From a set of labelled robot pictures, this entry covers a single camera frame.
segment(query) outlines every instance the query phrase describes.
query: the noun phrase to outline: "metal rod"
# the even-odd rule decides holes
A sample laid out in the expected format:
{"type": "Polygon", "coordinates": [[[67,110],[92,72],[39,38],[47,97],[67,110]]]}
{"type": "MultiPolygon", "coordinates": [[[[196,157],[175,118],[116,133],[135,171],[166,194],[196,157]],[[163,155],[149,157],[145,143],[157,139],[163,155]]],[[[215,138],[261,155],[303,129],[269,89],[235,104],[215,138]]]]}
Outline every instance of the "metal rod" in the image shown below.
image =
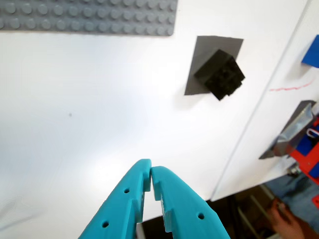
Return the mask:
{"type": "Polygon", "coordinates": [[[270,200],[275,199],[274,194],[264,184],[261,184],[259,186],[264,191],[264,193],[269,197],[270,200]]]}
{"type": "Polygon", "coordinates": [[[250,231],[255,235],[255,237],[257,239],[261,239],[260,236],[257,234],[256,230],[254,229],[254,227],[250,224],[250,222],[248,221],[247,217],[245,216],[245,214],[241,211],[240,207],[237,208],[238,213],[241,217],[241,219],[244,221],[244,223],[248,226],[248,228],[250,229],[250,231]]]}
{"type": "Polygon", "coordinates": [[[136,224],[136,237],[137,239],[146,239],[142,223],[136,224]]]}
{"type": "Polygon", "coordinates": [[[254,197],[254,195],[250,195],[251,200],[254,202],[254,204],[257,206],[257,208],[260,210],[260,212],[267,218],[268,221],[270,221],[270,218],[265,211],[265,209],[260,205],[260,203],[257,201],[257,199],[254,197]]]}
{"type": "Polygon", "coordinates": [[[243,230],[243,223],[239,216],[237,210],[237,202],[235,195],[230,195],[227,198],[227,206],[230,212],[230,217],[232,219],[232,224],[234,228],[235,238],[236,239],[245,239],[244,230],[243,230]]]}

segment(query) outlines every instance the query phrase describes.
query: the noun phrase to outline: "white surface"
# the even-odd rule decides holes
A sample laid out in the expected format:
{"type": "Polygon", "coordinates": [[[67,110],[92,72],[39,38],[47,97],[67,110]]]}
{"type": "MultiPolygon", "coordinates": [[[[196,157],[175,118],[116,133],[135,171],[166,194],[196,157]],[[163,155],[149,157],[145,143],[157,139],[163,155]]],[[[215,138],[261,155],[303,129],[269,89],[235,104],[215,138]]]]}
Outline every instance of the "white surface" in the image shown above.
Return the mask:
{"type": "Polygon", "coordinates": [[[310,1],[305,17],[238,144],[212,200],[287,173],[286,159],[258,158],[284,128],[300,101],[319,100],[319,69],[301,64],[315,36],[319,34],[318,9],[319,1],[310,1]]]}
{"type": "Polygon", "coordinates": [[[78,237],[141,158],[209,199],[305,2],[180,0],[168,38],[2,32],[0,202],[42,213],[0,233],[78,237]],[[246,79],[221,102],[183,95],[197,35],[244,38],[246,79]]]}

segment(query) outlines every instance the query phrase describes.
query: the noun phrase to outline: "blue lego brick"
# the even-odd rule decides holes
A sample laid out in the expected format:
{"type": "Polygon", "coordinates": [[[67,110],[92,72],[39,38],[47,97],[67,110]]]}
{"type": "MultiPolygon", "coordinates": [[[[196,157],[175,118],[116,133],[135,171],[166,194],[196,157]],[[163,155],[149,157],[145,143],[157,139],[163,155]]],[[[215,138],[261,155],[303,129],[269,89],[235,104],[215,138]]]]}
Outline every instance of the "blue lego brick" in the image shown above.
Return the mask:
{"type": "Polygon", "coordinates": [[[319,68],[319,35],[316,36],[311,44],[302,63],[319,68]]]}
{"type": "Polygon", "coordinates": [[[309,175],[313,178],[319,178],[319,162],[312,168],[309,175]]]}

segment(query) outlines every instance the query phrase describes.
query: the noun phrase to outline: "human hand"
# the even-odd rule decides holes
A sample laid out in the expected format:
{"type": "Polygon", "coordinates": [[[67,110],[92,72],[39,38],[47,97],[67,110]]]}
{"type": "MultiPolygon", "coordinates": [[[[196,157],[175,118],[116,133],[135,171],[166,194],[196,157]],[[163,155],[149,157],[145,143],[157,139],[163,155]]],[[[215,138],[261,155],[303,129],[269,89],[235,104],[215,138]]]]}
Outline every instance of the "human hand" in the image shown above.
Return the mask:
{"type": "Polygon", "coordinates": [[[283,239],[305,239],[298,219],[278,199],[272,202],[268,215],[274,231],[283,239]]]}

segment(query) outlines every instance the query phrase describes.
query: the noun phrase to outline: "blue object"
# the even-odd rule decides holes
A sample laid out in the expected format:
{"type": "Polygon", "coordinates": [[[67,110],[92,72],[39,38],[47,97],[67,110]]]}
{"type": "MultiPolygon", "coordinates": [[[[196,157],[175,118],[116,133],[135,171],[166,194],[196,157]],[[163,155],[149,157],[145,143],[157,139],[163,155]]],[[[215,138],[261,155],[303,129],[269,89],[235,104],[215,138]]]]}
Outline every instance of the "blue object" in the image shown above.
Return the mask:
{"type": "Polygon", "coordinates": [[[316,163],[316,165],[312,168],[312,170],[309,172],[309,175],[313,178],[319,177],[319,162],[316,163]]]}
{"type": "Polygon", "coordinates": [[[79,239],[134,239],[143,218],[144,192],[162,201],[166,232],[174,239],[230,239],[218,215],[186,183],[164,167],[141,159],[126,173],[79,239]]]}
{"type": "Polygon", "coordinates": [[[302,63],[319,68],[319,35],[316,36],[311,44],[302,63]]]}

